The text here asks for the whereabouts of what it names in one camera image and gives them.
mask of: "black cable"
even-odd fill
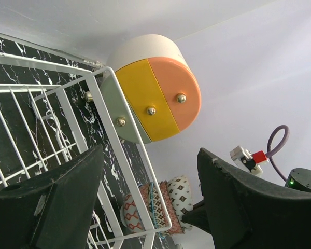
[[[284,137],[282,138],[282,140],[280,141],[280,143],[274,148],[271,149],[271,145],[272,145],[272,141],[275,137],[275,135],[280,131],[280,130],[284,130],[285,134]],[[279,174],[279,176],[286,182],[287,178],[281,173],[281,171],[279,170],[279,168],[277,167],[277,165],[275,164],[274,160],[273,160],[273,156],[279,152],[279,150],[282,149],[282,147],[286,144],[287,140],[289,138],[289,127],[286,125],[282,125],[277,127],[271,134],[268,143],[267,143],[267,153],[266,156],[270,159],[270,163],[273,166],[273,168],[275,169],[276,173]]]

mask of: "white metal frame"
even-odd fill
[[[104,238],[105,238],[105,240],[104,241],[95,241],[94,237],[92,236],[92,233],[89,232],[89,241],[92,244],[94,244],[96,247],[98,245],[104,245],[104,244],[106,245],[107,244],[108,248],[120,249],[122,246],[122,243],[125,239],[129,239],[129,238],[133,238],[133,237],[144,237],[145,236],[143,248],[144,249],[152,249],[155,234],[157,232],[169,230],[172,227],[172,222],[171,222],[171,219],[169,217],[169,213],[168,213],[167,208],[164,208],[164,213],[165,213],[167,220],[169,221],[168,222],[169,225],[167,227],[155,229],[155,227],[153,226],[152,220],[149,216],[148,210],[144,204],[143,198],[140,194],[139,187],[137,185],[137,182],[135,180],[133,172],[130,168],[129,162],[128,162],[126,155],[122,149],[122,146],[121,146],[120,140],[117,136],[115,127],[112,123],[112,120],[110,118],[110,115],[109,115],[107,107],[106,107],[106,104],[105,104],[104,99],[102,97],[101,91],[100,91],[98,84],[96,82],[96,79],[94,77],[95,75],[98,75],[98,74],[103,73],[105,71],[107,71],[113,77],[114,82],[115,82],[117,88],[119,89],[120,96],[124,101],[124,106],[126,108],[126,111],[129,115],[132,123],[133,123],[134,130],[137,134],[138,141],[140,143],[140,146],[142,148],[142,152],[143,152],[144,157],[146,159],[146,165],[147,165],[148,170],[150,171],[152,181],[154,181],[154,185],[155,185],[158,193],[161,193],[156,175],[153,171],[153,168],[152,168],[150,159],[147,155],[144,143],[142,141],[142,138],[140,137],[138,128],[136,126],[136,123],[134,121],[134,118],[132,116],[130,108],[128,106],[128,103],[125,99],[124,93],[120,87],[120,84],[119,84],[117,77],[116,77],[114,71],[112,70],[112,68],[104,67],[104,68],[101,68],[95,72],[92,72],[92,71],[84,70],[84,69],[77,68],[77,67],[66,66],[66,65],[62,65],[62,64],[57,64],[57,63],[52,63],[52,62],[47,62],[47,61],[41,61],[41,60],[36,60],[36,59],[30,59],[30,58],[25,58],[25,57],[21,57],[21,56],[14,56],[11,54],[1,53],[1,52],[0,52],[0,64],[21,66],[21,67],[31,67],[31,68],[40,69],[40,70],[50,70],[50,71],[56,71],[56,72],[71,73],[71,74],[76,74],[76,75],[81,76],[78,79],[73,80],[67,84],[62,85],[62,86],[60,86],[60,85],[0,84],[0,93],[3,93],[3,92],[10,92],[11,93],[11,96],[12,96],[13,100],[15,101],[15,104],[18,108],[20,116],[21,116],[21,118],[25,124],[25,127],[27,128],[30,139],[31,139],[31,141],[32,141],[32,143],[36,149],[37,156],[39,157],[39,161],[37,161],[36,163],[33,163],[32,165],[25,165],[22,157],[20,156],[19,149],[16,146],[16,143],[14,142],[14,140],[10,134],[6,120],[4,119],[2,112],[0,110],[0,120],[1,120],[8,136],[9,136],[11,144],[13,145],[13,148],[14,148],[14,150],[15,150],[15,152],[16,152],[19,160],[20,160],[21,166],[22,166],[22,169],[19,172],[15,173],[9,177],[4,177],[4,175],[0,169],[0,179],[1,179],[0,184],[3,184],[4,187],[7,187],[8,186],[7,181],[9,179],[17,176],[18,174],[21,174],[22,172],[25,173],[27,178],[30,178],[28,170],[30,168],[36,166],[36,165],[41,164],[44,167],[44,170],[47,171],[48,169],[46,168],[45,161],[51,157],[55,157],[58,164],[60,165],[61,161],[58,157],[58,155],[60,153],[62,153],[65,161],[70,160],[72,157],[71,157],[69,151],[70,151],[71,147],[73,147],[75,145],[77,146],[78,151],[80,153],[82,153],[88,149],[85,138],[82,134],[80,126],[79,126],[77,119],[75,117],[74,111],[70,105],[69,99],[68,99],[66,92],[65,92],[66,88],[71,87],[72,85],[78,84],[79,82],[85,80],[87,85],[88,85],[89,91],[92,94],[95,107],[96,107],[96,109],[99,113],[99,116],[101,118],[101,121],[104,125],[107,136],[108,136],[109,141],[113,147],[113,150],[114,150],[115,155],[117,157],[117,160],[119,162],[120,168],[122,170],[123,176],[126,180],[128,188],[130,190],[130,193],[132,194],[132,197],[135,201],[137,210],[139,212],[140,218],[141,218],[143,225],[144,225],[144,228],[145,228],[144,232],[134,233],[134,234],[129,234],[129,235],[123,234],[122,229],[120,227],[118,217],[116,216],[116,214],[113,210],[113,207],[110,203],[109,197],[106,193],[105,187],[104,187],[103,183],[101,182],[99,189],[98,189],[97,196],[100,200],[102,208],[104,209],[104,211],[106,213],[106,216],[108,218],[109,224],[112,228],[112,231],[114,233],[115,238],[113,238],[113,239],[107,239],[106,238],[106,236],[102,230],[100,220],[99,220],[98,216],[95,214],[95,212],[93,212],[93,217],[96,220],[96,224],[91,226],[90,230],[94,229],[96,227],[99,227]],[[48,142],[49,142],[49,144],[53,150],[53,153],[51,155],[47,156],[46,158],[41,157],[41,153],[40,153],[39,149],[37,148],[36,142],[33,138],[33,135],[30,131],[30,128],[29,128],[29,126],[28,126],[28,124],[24,118],[23,111],[21,110],[20,105],[19,105],[19,103],[15,97],[15,93],[17,93],[17,92],[29,93],[30,99],[32,101],[32,107],[34,109],[36,117],[40,120],[40,123],[41,123],[41,125],[45,131]],[[32,95],[33,92],[39,92],[40,95],[34,97]],[[51,107],[51,104],[48,100],[48,96],[51,94],[57,95],[57,97],[60,101],[62,110],[64,112],[64,115],[65,115],[65,117],[68,121],[69,127],[72,131],[72,135],[75,139],[75,143],[72,143],[69,146],[65,143],[65,140],[62,137],[63,135],[62,135],[62,132],[60,130],[60,123],[57,120],[57,118],[53,112],[53,109]],[[50,110],[50,115],[47,115],[44,117],[41,116],[41,114],[38,110],[37,104],[36,104],[36,102],[38,100],[41,100],[41,99],[45,99],[47,101],[47,105],[48,105],[49,110]],[[60,150],[55,150],[54,145],[53,145],[53,141],[51,141],[51,139],[50,139],[46,125],[44,123],[44,120],[47,118],[53,118],[54,119],[54,122],[56,124],[56,129],[58,131],[56,133],[56,140],[59,143]],[[166,207],[165,201],[164,201],[162,195],[160,195],[160,201],[162,203],[162,206]]]

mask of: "cable connector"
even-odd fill
[[[263,156],[261,152],[262,151],[252,154],[247,149],[237,146],[230,152],[230,156],[239,168],[247,169],[252,175],[260,177],[263,174],[260,164],[268,162],[265,153],[262,152],[265,155]]]

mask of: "white wall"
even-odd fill
[[[203,106],[187,130],[148,145],[159,179],[188,175],[198,202],[200,147],[232,163],[231,149],[266,150],[280,124],[291,128],[274,157],[280,169],[285,175],[293,168],[311,169],[311,0],[277,1],[177,44],[199,81]],[[270,164],[263,169],[264,179],[284,184]],[[212,243],[197,229],[175,241],[185,249]]]
[[[0,0],[0,33],[105,62],[143,34],[176,40],[274,0]]]

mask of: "cylindrical cabinet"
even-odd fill
[[[171,137],[188,127],[201,108],[198,83],[179,48],[161,35],[129,40],[107,66],[115,71],[144,143]],[[101,91],[118,135],[138,143],[113,79]]]

